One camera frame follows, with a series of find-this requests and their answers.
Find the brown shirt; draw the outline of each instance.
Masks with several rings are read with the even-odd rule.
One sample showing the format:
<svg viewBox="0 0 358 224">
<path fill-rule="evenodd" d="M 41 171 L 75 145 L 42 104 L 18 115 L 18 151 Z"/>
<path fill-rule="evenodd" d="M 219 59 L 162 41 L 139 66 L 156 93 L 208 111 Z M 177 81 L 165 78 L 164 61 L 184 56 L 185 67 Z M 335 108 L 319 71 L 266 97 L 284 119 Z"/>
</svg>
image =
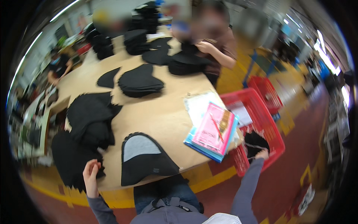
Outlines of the brown shirt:
<svg viewBox="0 0 358 224">
<path fill-rule="evenodd" d="M 236 41 L 234 39 L 234 35 L 232 33 L 231 28 L 228 28 L 227 32 L 224 35 L 222 35 L 221 37 L 218 37 L 214 40 L 217 42 L 212 43 L 205 39 L 203 41 L 211 43 L 217 49 L 219 49 L 219 51 L 224 53 L 224 55 L 227 55 L 230 58 L 236 60 L 236 57 L 237 57 Z M 204 54 L 202 52 L 199 52 L 198 56 L 205 57 L 205 58 L 209 59 L 210 61 L 212 61 L 211 64 L 206 66 L 205 73 L 214 74 L 217 76 L 220 75 L 221 64 L 219 64 L 218 61 L 213 56 L 211 56 L 211 54 Z"/>
</svg>

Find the hand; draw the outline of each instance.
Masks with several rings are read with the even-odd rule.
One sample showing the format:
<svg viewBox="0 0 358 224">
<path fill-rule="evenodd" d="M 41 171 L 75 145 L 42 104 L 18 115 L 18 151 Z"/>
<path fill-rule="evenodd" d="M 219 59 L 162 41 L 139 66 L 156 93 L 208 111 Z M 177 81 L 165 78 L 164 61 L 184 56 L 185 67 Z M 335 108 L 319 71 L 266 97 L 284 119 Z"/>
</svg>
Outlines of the hand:
<svg viewBox="0 0 358 224">
<path fill-rule="evenodd" d="M 211 54 L 215 48 L 214 45 L 205 41 L 201 41 L 200 43 L 195 44 L 195 46 L 199 49 L 199 51 L 205 54 Z"/>
<path fill-rule="evenodd" d="M 59 81 L 60 81 L 60 79 L 59 78 L 57 78 L 57 79 L 55 79 L 54 81 L 53 81 L 53 85 L 54 86 L 57 86 L 58 85 L 58 83 L 59 83 Z"/>
<path fill-rule="evenodd" d="M 98 169 L 101 168 L 101 163 L 97 161 L 97 159 L 92 159 L 87 162 L 86 166 L 83 170 L 83 179 L 84 184 L 87 190 L 87 197 L 89 198 L 97 198 L 100 196 L 97 188 L 96 175 L 98 173 Z"/>
<path fill-rule="evenodd" d="M 259 159 L 259 158 L 263 158 L 264 160 L 267 160 L 269 158 L 269 152 L 267 149 L 263 149 L 261 151 L 259 151 L 256 156 L 255 159 Z"/>
</svg>

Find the gray sleeve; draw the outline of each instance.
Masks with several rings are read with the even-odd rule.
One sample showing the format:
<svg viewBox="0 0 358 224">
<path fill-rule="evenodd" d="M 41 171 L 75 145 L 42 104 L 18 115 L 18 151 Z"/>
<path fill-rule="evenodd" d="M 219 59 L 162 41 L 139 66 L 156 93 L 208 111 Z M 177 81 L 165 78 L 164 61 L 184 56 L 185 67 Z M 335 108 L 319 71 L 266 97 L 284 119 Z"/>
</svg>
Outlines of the gray sleeve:
<svg viewBox="0 0 358 224">
<path fill-rule="evenodd" d="M 251 209 L 251 200 L 256 190 L 263 162 L 263 158 L 252 161 L 250 168 L 241 180 L 240 188 L 232 204 L 230 214 L 238 216 L 240 221 L 245 224 L 257 224 L 257 219 Z"/>
<path fill-rule="evenodd" d="M 87 201 L 99 224 L 118 224 L 113 210 L 108 207 L 101 195 L 97 198 L 87 197 Z"/>
</svg>

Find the gray fabric panel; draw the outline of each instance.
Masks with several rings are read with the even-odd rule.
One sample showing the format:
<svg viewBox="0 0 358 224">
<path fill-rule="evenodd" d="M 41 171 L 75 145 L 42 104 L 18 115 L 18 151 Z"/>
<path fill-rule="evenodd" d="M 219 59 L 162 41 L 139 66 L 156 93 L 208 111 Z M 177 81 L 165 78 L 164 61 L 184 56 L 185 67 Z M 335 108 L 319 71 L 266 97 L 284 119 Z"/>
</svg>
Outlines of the gray fabric panel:
<svg viewBox="0 0 358 224">
<path fill-rule="evenodd" d="M 142 135 L 135 135 L 128 139 L 124 145 L 123 162 L 142 154 L 160 154 L 154 142 Z"/>
</svg>

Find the red floor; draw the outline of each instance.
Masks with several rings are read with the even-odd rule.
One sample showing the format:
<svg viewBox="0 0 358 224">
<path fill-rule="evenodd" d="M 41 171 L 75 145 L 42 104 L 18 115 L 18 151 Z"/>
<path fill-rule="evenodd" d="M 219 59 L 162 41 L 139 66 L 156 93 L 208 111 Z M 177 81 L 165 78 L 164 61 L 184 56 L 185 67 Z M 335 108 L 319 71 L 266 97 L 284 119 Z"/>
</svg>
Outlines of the red floor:
<svg viewBox="0 0 358 224">
<path fill-rule="evenodd" d="M 286 152 L 259 179 L 252 201 L 252 209 L 260 223 L 265 218 L 274 223 L 292 205 L 300 190 L 300 178 L 307 165 L 314 167 L 319 155 L 319 143 L 324 115 L 328 104 L 328 94 L 323 85 L 311 96 L 307 110 L 303 110 L 294 120 L 295 128 L 283 137 Z M 213 175 L 232 166 L 230 158 L 222 164 L 209 163 Z M 212 188 L 199 192 L 197 197 L 204 204 L 205 214 L 229 213 L 232 199 L 240 186 L 241 178 L 234 176 Z M 28 187 L 29 193 L 38 208 L 49 222 L 55 223 L 98 223 L 88 207 L 70 208 L 66 203 L 48 197 Z M 135 216 L 135 209 L 115 209 L 119 223 L 129 223 Z"/>
</svg>

